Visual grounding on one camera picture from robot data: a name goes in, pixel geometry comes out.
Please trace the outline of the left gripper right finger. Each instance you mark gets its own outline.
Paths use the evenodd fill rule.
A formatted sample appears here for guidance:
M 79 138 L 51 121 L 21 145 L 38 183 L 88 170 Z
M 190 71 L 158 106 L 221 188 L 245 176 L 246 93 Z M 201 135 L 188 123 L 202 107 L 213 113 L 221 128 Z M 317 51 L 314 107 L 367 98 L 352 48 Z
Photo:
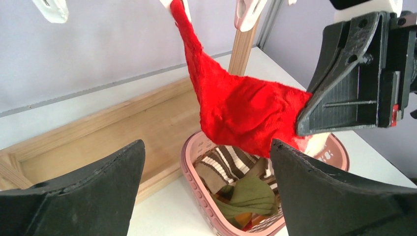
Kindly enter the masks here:
M 277 139 L 270 159 L 289 235 L 416 235 L 416 189 L 351 174 Z

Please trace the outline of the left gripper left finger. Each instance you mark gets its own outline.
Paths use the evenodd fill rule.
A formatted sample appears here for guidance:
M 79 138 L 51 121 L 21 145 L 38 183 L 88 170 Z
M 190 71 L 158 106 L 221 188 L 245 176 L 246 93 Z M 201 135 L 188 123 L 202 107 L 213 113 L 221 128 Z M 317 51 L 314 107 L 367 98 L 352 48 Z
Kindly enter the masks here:
M 136 140 L 60 177 L 1 191 L 1 235 L 127 235 L 145 156 Z

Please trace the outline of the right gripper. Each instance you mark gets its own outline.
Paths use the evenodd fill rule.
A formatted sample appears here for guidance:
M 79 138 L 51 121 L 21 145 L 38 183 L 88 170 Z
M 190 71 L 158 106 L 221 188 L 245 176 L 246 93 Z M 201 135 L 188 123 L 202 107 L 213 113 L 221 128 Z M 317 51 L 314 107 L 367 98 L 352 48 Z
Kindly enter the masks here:
M 412 12 L 371 12 L 326 26 L 307 89 L 313 98 L 298 118 L 297 133 L 395 127 L 409 94 L 417 91 L 416 35 Z M 365 53 L 379 57 L 379 47 L 380 79 L 374 70 L 357 66 Z

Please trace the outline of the olive orange striped sock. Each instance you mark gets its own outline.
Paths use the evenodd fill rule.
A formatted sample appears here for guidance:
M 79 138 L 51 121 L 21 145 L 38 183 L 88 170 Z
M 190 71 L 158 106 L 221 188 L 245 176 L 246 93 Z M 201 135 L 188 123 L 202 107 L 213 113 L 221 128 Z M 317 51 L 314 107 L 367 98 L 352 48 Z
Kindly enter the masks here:
M 217 198 L 213 200 L 226 219 L 235 218 L 243 213 L 271 216 L 278 211 L 273 190 L 267 183 L 253 175 L 247 175 L 236 181 L 228 203 Z

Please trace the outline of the brown white striped sock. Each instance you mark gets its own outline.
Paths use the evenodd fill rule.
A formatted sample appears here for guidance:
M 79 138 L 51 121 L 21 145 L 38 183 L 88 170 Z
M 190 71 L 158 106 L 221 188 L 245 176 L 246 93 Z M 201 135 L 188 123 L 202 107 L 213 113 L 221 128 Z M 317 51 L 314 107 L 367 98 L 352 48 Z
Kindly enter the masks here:
M 216 146 L 200 155 L 194 168 L 207 190 L 215 194 L 226 185 L 246 175 L 255 175 L 267 183 L 275 194 L 278 186 L 265 158 L 248 154 L 233 146 Z

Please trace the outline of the white plastic clip hanger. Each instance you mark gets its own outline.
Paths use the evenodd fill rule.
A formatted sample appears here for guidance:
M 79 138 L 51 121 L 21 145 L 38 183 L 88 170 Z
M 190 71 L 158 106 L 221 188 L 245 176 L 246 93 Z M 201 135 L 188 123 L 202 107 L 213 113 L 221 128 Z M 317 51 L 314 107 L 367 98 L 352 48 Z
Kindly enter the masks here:
M 33 0 L 37 9 L 50 23 L 64 24 L 69 17 L 69 10 L 64 0 Z M 234 25 L 235 28 L 246 32 L 252 29 L 260 16 L 265 0 L 236 1 Z

